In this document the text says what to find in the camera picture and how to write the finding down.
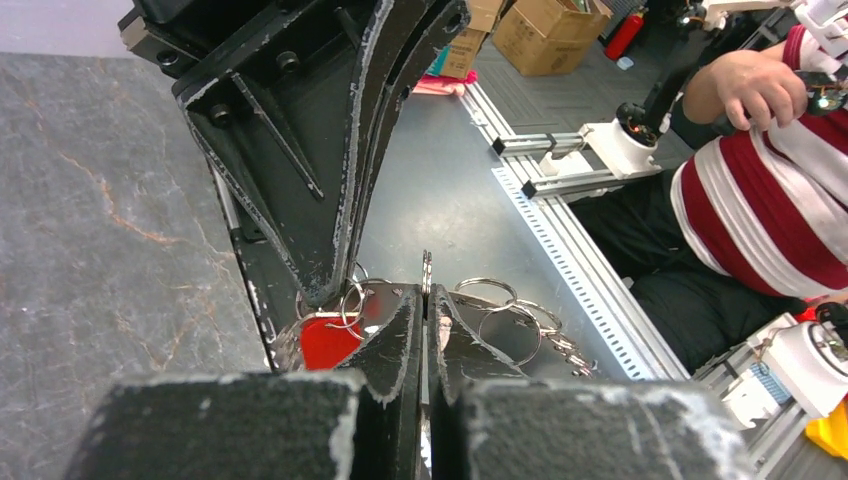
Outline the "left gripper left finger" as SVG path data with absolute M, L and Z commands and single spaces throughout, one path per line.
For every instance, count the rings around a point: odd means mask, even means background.
M 118 382 L 69 479 L 416 479 L 424 306 L 380 286 L 380 328 L 339 367 Z

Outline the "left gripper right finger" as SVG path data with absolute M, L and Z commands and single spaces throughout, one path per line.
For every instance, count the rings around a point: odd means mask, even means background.
M 693 382 L 531 378 L 448 291 L 427 306 L 436 479 L 751 479 L 745 442 Z

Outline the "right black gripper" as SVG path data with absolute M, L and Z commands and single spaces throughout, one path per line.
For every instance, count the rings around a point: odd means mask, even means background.
M 321 304 L 353 269 L 405 92 L 469 20 L 465 1 L 135 1 L 118 30 Z

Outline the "white leader arm base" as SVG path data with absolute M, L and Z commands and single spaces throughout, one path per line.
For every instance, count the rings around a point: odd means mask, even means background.
M 546 177 L 577 174 L 577 164 L 588 164 L 593 153 L 615 180 L 633 180 L 659 173 L 662 167 L 653 154 L 659 138 L 670 126 L 666 113 L 659 126 L 650 129 L 634 120 L 586 123 L 577 132 L 550 134 L 550 146 L 544 148 L 539 168 Z

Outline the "operator bare hand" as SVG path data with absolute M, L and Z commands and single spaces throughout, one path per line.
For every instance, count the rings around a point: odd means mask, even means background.
M 784 127 L 807 108 L 804 82 L 783 61 L 782 43 L 763 51 L 737 50 L 708 66 L 724 113 L 736 129 Z

